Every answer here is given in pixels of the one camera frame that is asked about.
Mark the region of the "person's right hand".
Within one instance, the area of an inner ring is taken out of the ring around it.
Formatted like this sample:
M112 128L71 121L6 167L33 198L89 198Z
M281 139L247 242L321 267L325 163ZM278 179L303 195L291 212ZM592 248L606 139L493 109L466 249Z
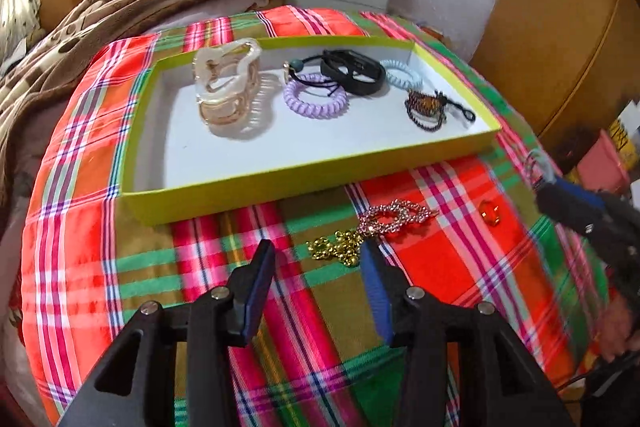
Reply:
M602 314L599 343L601 357L607 362L613 362L627 351L640 350L639 332L634 329L634 314L622 295L616 295Z

